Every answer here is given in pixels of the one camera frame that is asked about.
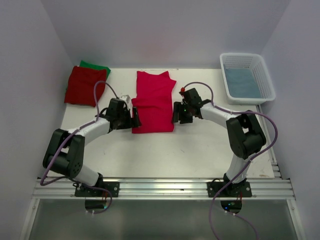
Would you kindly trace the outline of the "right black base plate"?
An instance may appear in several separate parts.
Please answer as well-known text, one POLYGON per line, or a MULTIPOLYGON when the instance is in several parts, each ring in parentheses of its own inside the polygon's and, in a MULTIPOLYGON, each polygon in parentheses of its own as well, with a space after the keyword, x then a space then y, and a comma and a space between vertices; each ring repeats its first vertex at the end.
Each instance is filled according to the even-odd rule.
MULTIPOLYGON (((207 182, 207 193, 209 198, 213 198, 216 193, 222 189, 227 182, 226 181, 211 181, 207 182)), ((251 198, 253 196, 251 185, 249 182, 244 183, 231 183, 225 189, 223 189, 218 197, 219 198, 251 198)))

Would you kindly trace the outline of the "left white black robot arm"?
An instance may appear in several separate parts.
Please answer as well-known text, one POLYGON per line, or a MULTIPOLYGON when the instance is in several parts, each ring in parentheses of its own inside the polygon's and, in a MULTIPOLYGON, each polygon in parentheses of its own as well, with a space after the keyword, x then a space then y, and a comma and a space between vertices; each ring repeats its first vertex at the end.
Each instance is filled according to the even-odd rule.
POLYGON ((108 107, 98 111, 94 120, 69 130, 56 129, 42 162, 45 172, 40 185, 67 178, 86 185, 92 196, 101 195, 103 176, 84 164, 85 146, 112 131, 140 127, 138 110, 136 107, 130 109, 130 103, 128 95, 112 98, 108 107))

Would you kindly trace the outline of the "folded green t shirt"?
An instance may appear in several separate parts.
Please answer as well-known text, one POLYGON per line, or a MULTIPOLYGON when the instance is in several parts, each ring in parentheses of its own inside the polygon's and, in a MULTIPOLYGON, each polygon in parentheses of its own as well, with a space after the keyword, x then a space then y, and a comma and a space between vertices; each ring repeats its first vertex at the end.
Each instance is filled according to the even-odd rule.
POLYGON ((89 62, 86 62, 84 60, 80 61, 79 67, 89 68, 89 69, 98 70, 98 71, 106 70, 106 77, 107 78, 109 77, 109 75, 111 73, 111 69, 109 67, 107 67, 107 66, 101 66, 101 65, 89 63, 89 62))

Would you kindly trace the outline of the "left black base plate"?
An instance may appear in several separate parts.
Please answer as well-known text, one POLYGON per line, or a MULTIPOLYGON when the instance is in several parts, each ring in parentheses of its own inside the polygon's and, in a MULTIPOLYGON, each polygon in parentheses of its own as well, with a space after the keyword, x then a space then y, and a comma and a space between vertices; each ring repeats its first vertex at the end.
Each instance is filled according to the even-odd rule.
POLYGON ((118 181, 103 181, 97 186, 84 186, 80 183, 73 183, 75 187, 75 197, 83 198, 105 198, 115 197, 117 198, 120 190, 120 183, 118 181))

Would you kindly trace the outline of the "aluminium mounting rail frame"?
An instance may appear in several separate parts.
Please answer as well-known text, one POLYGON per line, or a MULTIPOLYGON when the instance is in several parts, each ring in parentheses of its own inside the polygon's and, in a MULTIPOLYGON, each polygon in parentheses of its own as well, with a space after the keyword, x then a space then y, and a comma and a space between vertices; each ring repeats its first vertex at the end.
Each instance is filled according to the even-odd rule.
MULTIPOLYGON (((178 124, 174 133, 134 135, 129 130, 120 130, 94 140, 90 136, 83 150, 84 165, 101 173, 107 182, 119 182, 120 199, 132 196, 133 199, 209 199, 205 184, 214 177, 222 179, 222 173, 231 163, 232 153, 227 146, 226 129, 208 121, 204 125, 199 120, 196 122, 192 129, 178 124), (137 164, 135 170, 140 175, 120 172, 130 168, 112 165, 116 162, 137 164)), ((291 180, 282 177, 271 146, 249 167, 247 181, 252 187, 252 198, 287 200, 295 234, 298 240, 306 240, 291 180), (259 175, 271 167, 273 175, 259 175)), ((71 193, 70 180, 61 179, 46 186, 40 186, 39 182, 37 180, 32 199, 76 197, 71 193)))

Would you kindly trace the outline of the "blue t shirt in basket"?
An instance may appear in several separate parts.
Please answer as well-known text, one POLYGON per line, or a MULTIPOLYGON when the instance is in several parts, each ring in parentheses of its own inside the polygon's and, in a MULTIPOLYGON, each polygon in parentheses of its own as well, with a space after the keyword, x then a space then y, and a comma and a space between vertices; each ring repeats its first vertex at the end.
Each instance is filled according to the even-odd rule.
POLYGON ((225 77, 229 94, 234 98, 262 98, 258 84, 247 68, 227 68, 225 77))

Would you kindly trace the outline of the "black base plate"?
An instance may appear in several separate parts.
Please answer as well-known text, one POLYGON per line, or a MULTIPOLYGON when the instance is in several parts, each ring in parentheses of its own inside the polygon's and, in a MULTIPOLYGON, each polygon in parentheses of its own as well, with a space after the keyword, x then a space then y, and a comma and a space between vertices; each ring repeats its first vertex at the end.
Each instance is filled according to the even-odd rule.
MULTIPOLYGON (((222 189, 227 182, 226 181, 211 181, 207 182, 207 193, 209 198, 213 198, 216 193, 222 189)), ((231 183, 225 189, 223 189, 218 197, 219 198, 251 198, 253 196, 251 185, 249 182, 244 183, 231 183)))
POLYGON ((75 197, 83 198, 105 198, 115 197, 117 198, 120 190, 120 183, 118 181, 103 181, 97 186, 84 186, 80 183, 73 183, 75 187, 75 197))

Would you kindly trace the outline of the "crimson pink t shirt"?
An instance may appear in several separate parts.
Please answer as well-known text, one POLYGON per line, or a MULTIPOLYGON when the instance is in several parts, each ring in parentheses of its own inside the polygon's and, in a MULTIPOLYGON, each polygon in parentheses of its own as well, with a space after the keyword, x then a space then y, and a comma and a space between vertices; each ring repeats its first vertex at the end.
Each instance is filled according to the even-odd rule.
POLYGON ((174 131, 172 92, 176 83, 168 71, 160 74, 137 72, 136 97, 132 105, 137 108, 141 126, 133 128, 133 134, 174 131))

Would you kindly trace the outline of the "folded dark red t shirt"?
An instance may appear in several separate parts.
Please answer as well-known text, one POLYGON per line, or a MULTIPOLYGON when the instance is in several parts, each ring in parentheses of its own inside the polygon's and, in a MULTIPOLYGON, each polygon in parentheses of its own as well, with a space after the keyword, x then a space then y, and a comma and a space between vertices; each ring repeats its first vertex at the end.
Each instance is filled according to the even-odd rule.
POLYGON ((99 81, 107 80, 106 69, 91 69, 74 66, 68 79, 64 103, 96 107, 94 86, 99 81))

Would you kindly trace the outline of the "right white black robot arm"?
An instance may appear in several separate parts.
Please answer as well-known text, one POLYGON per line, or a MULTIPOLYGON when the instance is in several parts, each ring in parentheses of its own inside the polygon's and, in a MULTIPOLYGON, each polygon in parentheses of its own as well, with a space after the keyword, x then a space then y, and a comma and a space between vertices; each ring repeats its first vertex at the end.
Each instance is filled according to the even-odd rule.
POLYGON ((266 137, 257 117, 248 113, 232 114, 230 110, 219 109, 209 99, 203 100, 197 90, 181 88, 182 101, 173 104, 173 123, 189 124, 194 118, 213 122, 227 130, 230 148, 233 152, 230 166, 222 182, 211 182, 214 192, 220 195, 235 196, 247 185, 247 172, 250 158, 266 145, 266 137))

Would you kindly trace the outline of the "white plastic mesh basket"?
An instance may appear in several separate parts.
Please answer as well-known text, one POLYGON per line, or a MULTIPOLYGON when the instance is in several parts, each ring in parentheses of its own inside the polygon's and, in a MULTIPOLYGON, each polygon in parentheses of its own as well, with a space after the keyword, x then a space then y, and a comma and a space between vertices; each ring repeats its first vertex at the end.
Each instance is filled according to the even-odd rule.
POLYGON ((262 56, 222 53, 219 56, 227 101, 231 105, 261 105, 276 99, 275 89, 262 56))

